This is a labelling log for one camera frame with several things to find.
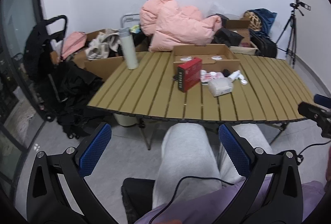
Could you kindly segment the white round compact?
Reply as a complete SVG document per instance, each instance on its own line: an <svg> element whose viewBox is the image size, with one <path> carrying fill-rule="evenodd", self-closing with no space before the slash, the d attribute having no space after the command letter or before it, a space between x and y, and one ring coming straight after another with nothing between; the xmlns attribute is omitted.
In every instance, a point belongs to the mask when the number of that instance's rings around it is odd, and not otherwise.
<svg viewBox="0 0 331 224"><path fill-rule="evenodd" d="M248 84L247 80L245 80L245 79L240 80L240 82L241 82L242 85L247 85Z"/></svg>

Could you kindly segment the white spray bottle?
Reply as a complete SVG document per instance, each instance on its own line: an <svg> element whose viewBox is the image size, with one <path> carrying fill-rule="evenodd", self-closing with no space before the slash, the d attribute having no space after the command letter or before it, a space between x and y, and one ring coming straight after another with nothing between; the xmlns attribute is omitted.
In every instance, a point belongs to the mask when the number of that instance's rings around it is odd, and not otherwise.
<svg viewBox="0 0 331 224"><path fill-rule="evenodd" d="M232 82L239 79L244 80L245 77L241 74L240 70L234 71L232 74L228 76L228 79L230 79Z"/></svg>

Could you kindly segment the translucent cotton swab box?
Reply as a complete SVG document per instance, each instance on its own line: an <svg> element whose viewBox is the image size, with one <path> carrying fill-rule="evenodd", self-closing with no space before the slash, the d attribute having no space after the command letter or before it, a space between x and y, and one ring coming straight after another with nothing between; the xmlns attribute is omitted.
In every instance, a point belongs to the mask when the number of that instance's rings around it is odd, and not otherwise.
<svg viewBox="0 0 331 224"><path fill-rule="evenodd" d="M208 82L207 86L213 97L229 94L233 90L233 83L228 78L213 79Z"/></svg>

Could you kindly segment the pink floral notebook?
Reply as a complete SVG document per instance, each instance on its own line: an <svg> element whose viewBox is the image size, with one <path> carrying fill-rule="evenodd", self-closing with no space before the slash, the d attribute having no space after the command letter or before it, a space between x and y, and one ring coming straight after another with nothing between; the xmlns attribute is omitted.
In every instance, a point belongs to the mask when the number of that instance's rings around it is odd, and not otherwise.
<svg viewBox="0 0 331 224"><path fill-rule="evenodd" d="M202 84L208 84L210 81L220 78L224 78L224 75L221 72L207 72L206 70L200 70L200 81Z"/></svg>

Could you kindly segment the red box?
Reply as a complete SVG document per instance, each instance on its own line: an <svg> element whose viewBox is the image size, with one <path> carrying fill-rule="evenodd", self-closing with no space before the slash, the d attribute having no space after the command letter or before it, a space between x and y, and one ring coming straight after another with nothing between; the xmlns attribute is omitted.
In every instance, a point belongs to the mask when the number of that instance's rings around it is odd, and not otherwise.
<svg viewBox="0 0 331 224"><path fill-rule="evenodd" d="M200 71L202 69L202 59L193 58L177 67L178 89L187 92L200 81Z"/></svg>

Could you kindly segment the wooden slat folding table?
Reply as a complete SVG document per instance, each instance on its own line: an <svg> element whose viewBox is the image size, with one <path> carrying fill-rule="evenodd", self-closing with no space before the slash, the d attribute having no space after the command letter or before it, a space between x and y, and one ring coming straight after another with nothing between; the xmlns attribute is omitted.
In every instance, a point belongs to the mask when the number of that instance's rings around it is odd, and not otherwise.
<svg viewBox="0 0 331 224"><path fill-rule="evenodd" d="M110 75L88 108L155 121L262 123L284 130L303 120L297 111L301 102L313 102L307 85L281 59L239 55L247 84L235 81L233 91L220 97L200 84L179 91L168 52L140 52L138 59L139 67L129 70L121 58L109 58Z"/></svg>

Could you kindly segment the grey sweatpants legs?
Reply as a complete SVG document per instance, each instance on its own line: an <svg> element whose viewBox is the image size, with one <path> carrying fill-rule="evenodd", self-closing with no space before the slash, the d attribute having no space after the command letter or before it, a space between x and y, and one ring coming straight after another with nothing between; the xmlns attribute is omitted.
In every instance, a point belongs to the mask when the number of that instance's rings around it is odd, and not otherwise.
<svg viewBox="0 0 331 224"><path fill-rule="evenodd" d="M243 180L223 146L218 156L214 155L203 126L176 124L169 128L162 142L152 207L165 205L171 198L191 200L222 189L225 183Z"/></svg>

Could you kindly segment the beige fabric cushion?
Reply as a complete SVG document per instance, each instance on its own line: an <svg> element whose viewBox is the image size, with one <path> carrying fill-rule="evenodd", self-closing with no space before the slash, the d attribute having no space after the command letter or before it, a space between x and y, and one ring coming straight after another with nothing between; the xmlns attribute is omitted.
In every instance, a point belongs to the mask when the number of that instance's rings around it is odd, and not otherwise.
<svg viewBox="0 0 331 224"><path fill-rule="evenodd" d="M240 46L231 46L229 48L231 52L236 54L244 55L257 55L260 51L255 47L240 47Z"/></svg>

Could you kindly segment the blue cloth bag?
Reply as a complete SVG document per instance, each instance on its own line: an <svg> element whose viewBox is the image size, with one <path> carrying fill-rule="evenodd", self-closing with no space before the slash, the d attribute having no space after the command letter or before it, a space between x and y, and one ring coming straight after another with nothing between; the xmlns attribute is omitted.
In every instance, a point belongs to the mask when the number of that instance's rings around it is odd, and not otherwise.
<svg viewBox="0 0 331 224"><path fill-rule="evenodd" d="M276 12L271 12L266 8L251 9L246 12L247 14L256 15L261 21L260 31L268 35L271 31L272 25L277 17Z"/></svg>

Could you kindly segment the cardboard box rear right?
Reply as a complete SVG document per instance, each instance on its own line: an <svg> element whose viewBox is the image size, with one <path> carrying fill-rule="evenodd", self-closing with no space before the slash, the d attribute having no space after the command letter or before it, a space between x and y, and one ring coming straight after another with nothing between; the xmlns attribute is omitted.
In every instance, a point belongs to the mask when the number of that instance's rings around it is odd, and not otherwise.
<svg viewBox="0 0 331 224"><path fill-rule="evenodd" d="M233 37L229 42L229 47L257 48L250 36L250 19L228 19L224 27L233 32Z"/></svg>

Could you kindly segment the cardboard tray box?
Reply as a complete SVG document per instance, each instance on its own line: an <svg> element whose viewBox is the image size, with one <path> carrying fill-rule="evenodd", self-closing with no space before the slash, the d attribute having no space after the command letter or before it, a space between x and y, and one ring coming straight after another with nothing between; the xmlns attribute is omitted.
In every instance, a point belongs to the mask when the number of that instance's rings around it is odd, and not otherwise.
<svg viewBox="0 0 331 224"><path fill-rule="evenodd" d="M172 51L173 55L173 73L177 74L177 67L185 63L183 58L202 59L202 69L206 71L221 72L227 69L231 73L240 68L240 60L224 44L207 44L198 45L180 45L175 46Z"/></svg>

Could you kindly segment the black jacket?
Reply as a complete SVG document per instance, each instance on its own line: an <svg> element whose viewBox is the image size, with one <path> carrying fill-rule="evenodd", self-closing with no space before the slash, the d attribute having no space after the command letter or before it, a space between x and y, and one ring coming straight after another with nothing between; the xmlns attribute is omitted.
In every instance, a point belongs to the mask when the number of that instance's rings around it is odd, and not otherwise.
<svg viewBox="0 0 331 224"><path fill-rule="evenodd" d="M213 40L211 41L212 44L224 44L228 47L231 46L239 46L241 41L244 39L243 36L240 34L230 31L226 28L221 28L216 31Z"/></svg>

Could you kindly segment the pink bag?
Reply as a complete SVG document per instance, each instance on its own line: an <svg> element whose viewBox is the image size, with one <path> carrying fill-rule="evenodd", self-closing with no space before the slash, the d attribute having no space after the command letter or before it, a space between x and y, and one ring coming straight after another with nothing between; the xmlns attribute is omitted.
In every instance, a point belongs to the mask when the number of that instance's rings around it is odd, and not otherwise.
<svg viewBox="0 0 331 224"><path fill-rule="evenodd" d="M74 52L85 46L87 41L87 34L85 32L73 32L64 41L61 50L63 59L67 59Z"/></svg>

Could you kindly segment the pink puffy duvet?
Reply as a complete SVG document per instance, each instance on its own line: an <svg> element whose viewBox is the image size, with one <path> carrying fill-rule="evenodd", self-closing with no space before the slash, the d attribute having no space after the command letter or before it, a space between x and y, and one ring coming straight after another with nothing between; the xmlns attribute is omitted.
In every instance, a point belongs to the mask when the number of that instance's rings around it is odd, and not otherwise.
<svg viewBox="0 0 331 224"><path fill-rule="evenodd" d="M176 0L148 0L140 10L140 29L151 36L150 52L172 51L179 45L204 46L221 27L220 16L204 18L197 7L180 7Z"/></svg>

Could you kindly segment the white thermos bottle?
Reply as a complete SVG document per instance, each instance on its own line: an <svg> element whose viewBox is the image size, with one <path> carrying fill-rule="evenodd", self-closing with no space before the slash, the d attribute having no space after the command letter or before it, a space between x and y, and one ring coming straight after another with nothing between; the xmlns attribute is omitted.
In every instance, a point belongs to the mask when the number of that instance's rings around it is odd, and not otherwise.
<svg viewBox="0 0 331 224"><path fill-rule="evenodd" d="M121 42L121 49L127 68L129 70L137 69L139 62L136 56L135 45L133 42L133 37L129 28L121 28L118 32Z"/></svg>

